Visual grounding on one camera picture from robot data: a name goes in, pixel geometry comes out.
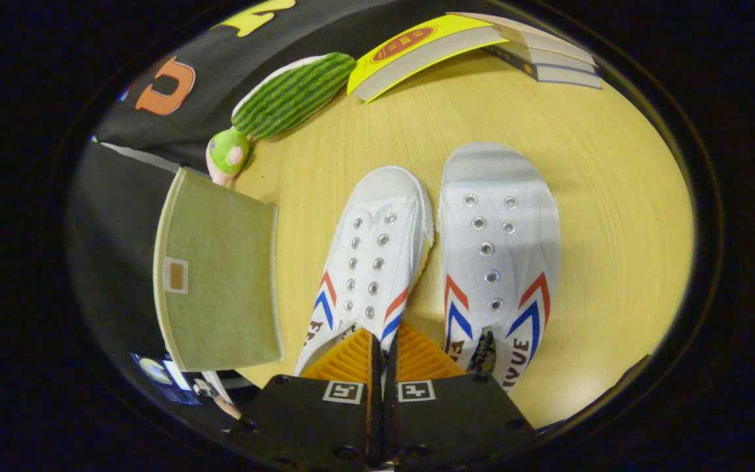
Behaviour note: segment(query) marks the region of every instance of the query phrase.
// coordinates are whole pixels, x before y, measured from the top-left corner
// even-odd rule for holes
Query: pink plush part
[[[240,146],[231,148],[227,160],[231,165],[238,165],[243,161],[243,149]]]
[[[218,169],[218,166],[215,165],[215,163],[212,161],[209,153],[206,153],[206,167],[208,167],[209,169],[209,176],[212,177],[212,182],[218,184],[219,186],[228,186],[229,180],[231,179],[231,177],[234,177],[234,174],[229,176],[228,174],[224,174],[220,169]]]

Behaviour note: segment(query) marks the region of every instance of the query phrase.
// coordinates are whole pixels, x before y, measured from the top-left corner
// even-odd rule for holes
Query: striped green fabric
[[[257,140],[282,134],[327,104],[348,80],[354,63],[353,57],[332,52],[286,71],[256,90],[231,122]]]

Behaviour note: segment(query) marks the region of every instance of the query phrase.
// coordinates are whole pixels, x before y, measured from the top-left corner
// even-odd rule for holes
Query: black metal plate
[[[507,448],[514,450],[536,438],[533,427],[488,374],[429,382],[431,386],[399,383],[401,388],[395,389],[399,471],[491,466]]]
[[[293,470],[361,472],[366,450],[365,383],[358,403],[326,400],[326,380],[275,376],[250,405],[228,440]],[[354,401],[341,386],[338,400]]]

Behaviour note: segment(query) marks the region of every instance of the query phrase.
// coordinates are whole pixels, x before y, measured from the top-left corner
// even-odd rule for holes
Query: stack of books
[[[480,13],[455,12],[491,25],[509,41],[486,45],[483,50],[504,60],[542,83],[567,83],[602,88],[596,62],[581,48],[530,25]]]

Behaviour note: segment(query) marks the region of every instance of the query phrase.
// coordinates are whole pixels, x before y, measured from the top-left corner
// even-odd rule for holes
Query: red and blue chevron stripe
[[[543,299],[543,328],[546,329],[546,323],[549,321],[549,288],[546,284],[546,275],[541,272],[539,276],[532,282],[532,285],[526,289],[524,295],[520,298],[518,310],[526,305],[526,302],[532,298],[533,294],[540,290]],[[514,320],[509,332],[506,334],[506,338],[514,332],[515,329],[520,328],[526,320],[532,320],[532,350],[530,352],[530,361],[534,357],[535,350],[540,341],[540,313],[537,310],[537,300],[534,300],[528,308],[518,315],[518,319]]]
[[[400,295],[396,296],[396,298],[392,301],[392,303],[389,304],[389,308],[386,309],[386,315],[383,317],[383,334],[381,334],[380,340],[383,341],[384,338],[386,338],[388,335],[392,334],[392,331],[395,331],[398,329],[398,325],[401,325],[401,317],[404,316],[404,310],[400,310],[401,313],[398,314],[389,324],[387,325],[386,322],[389,320],[389,317],[398,311],[399,308],[401,308],[401,305],[404,305],[404,302],[407,301],[407,295],[410,293],[410,287],[407,287],[404,289],[404,292],[401,292]]]
[[[330,307],[328,305],[328,298],[326,296],[326,293],[330,296],[330,301],[336,307],[336,292],[334,290],[334,284],[330,283],[330,276],[328,276],[328,272],[324,273],[322,276],[322,280],[320,281],[320,294],[317,296],[317,301],[314,303],[314,309],[318,307],[318,305],[322,305],[322,310],[324,311],[324,314],[326,314],[326,319],[328,319],[328,328],[333,329],[334,328],[334,316],[332,315],[332,312],[330,311]]]
[[[447,281],[444,282],[444,323],[446,323],[447,325],[447,336],[446,341],[444,341],[444,352],[448,352],[448,349],[450,347],[450,330],[453,329],[453,320],[456,320],[459,328],[461,328],[462,331],[464,331],[465,334],[468,335],[468,338],[473,338],[473,335],[471,334],[471,324],[468,323],[468,320],[465,319],[465,316],[462,315],[461,311],[459,311],[459,308],[456,307],[456,304],[451,301],[450,310],[448,310],[447,308],[447,300],[451,292],[453,292],[456,300],[459,301],[459,304],[461,304],[462,307],[465,307],[466,313],[470,310],[470,308],[468,307],[468,296],[465,295],[465,293],[462,292],[461,289],[459,289],[459,286],[455,283],[455,281],[453,281],[452,278],[450,278],[450,275],[447,276]]]

